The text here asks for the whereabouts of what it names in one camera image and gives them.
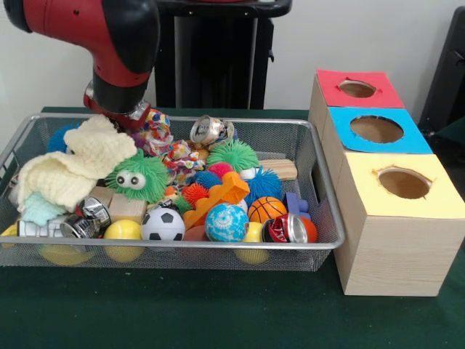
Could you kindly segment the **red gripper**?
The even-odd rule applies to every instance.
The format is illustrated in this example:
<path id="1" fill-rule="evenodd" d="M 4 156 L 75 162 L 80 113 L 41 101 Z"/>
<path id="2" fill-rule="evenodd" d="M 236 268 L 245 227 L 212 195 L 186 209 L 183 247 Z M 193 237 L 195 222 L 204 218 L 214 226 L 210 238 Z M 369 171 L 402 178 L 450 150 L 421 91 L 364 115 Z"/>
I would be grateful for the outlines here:
<path id="1" fill-rule="evenodd" d="M 102 114 L 109 119 L 115 121 L 120 127 L 132 131 L 141 129 L 145 125 L 146 118 L 151 112 L 151 104 L 145 100 L 141 100 L 136 104 L 135 109 L 130 113 L 111 113 L 101 108 L 94 97 L 94 85 L 90 81 L 84 92 L 84 105 L 90 110 Z"/>

